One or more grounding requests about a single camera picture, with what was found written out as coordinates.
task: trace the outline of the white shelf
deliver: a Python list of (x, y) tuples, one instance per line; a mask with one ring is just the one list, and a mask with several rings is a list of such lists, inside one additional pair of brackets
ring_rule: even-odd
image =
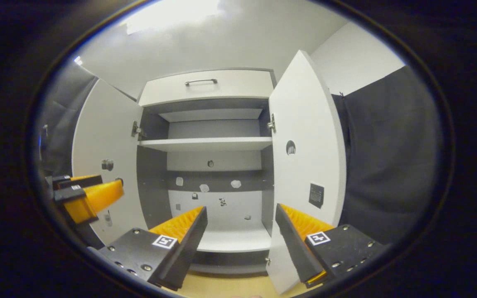
[(208, 231), (198, 245), (198, 251), (250, 252), (270, 249), (271, 237), (262, 223), (255, 230)]
[(272, 144), (271, 137), (183, 138), (140, 141), (140, 146), (165, 152), (252, 151)]

